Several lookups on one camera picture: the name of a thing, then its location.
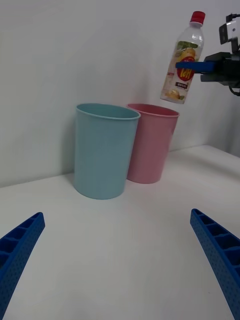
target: plastic cup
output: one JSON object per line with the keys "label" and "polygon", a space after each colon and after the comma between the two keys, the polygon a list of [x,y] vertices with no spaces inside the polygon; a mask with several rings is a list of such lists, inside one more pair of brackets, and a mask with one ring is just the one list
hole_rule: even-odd
{"label": "plastic cup", "polygon": [[110,199],[124,191],[139,118],[116,105],[76,107],[74,187],[80,194]]}
{"label": "plastic cup", "polygon": [[160,180],[179,113],[151,104],[128,104],[141,114],[127,179],[140,184]]}

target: light blue cup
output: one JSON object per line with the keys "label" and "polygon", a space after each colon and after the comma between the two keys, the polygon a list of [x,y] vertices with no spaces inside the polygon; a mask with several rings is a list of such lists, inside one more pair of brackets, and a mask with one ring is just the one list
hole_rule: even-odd
{"label": "light blue cup", "polygon": [[124,191],[140,114],[109,104],[76,107],[74,187],[93,199]]}

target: white table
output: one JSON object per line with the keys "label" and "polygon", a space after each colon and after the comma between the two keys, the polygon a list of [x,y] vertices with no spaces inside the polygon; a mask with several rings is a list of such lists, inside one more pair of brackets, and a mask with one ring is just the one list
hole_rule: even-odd
{"label": "white table", "polygon": [[190,226],[198,208],[240,238],[240,159],[171,152],[159,183],[93,200],[63,175],[0,189],[0,235],[42,211],[46,228],[4,320],[231,320]]}

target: bottle cap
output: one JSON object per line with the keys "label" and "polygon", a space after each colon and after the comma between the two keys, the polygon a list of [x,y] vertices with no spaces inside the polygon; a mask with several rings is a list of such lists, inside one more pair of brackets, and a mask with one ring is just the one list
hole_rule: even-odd
{"label": "bottle cap", "polygon": [[205,19],[205,13],[202,11],[194,11],[190,22],[198,22],[200,24],[204,24],[204,19]]}

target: plastic bottle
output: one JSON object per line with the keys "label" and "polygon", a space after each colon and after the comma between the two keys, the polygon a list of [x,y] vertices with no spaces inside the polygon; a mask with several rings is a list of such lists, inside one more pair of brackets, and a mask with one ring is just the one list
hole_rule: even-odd
{"label": "plastic bottle", "polygon": [[195,11],[192,14],[189,27],[177,39],[175,49],[168,67],[160,98],[176,104],[184,104],[194,71],[191,69],[176,69],[180,61],[198,61],[204,47],[204,35],[201,30],[205,13]]}

